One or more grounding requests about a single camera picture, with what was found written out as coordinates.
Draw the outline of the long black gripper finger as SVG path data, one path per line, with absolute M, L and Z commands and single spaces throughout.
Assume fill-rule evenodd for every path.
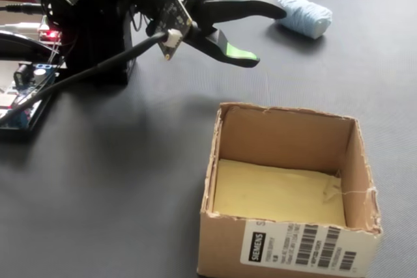
M 201 3 L 202 22 L 212 26 L 250 16 L 263 16 L 273 20 L 287 17 L 277 0 L 205 0 Z

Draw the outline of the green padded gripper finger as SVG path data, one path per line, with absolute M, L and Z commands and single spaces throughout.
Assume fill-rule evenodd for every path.
M 256 54 L 231 45 L 225 34 L 216 28 L 212 28 L 206 34 L 200 28 L 193 26 L 186 35 L 184 42 L 221 63 L 253 68 L 260 61 Z

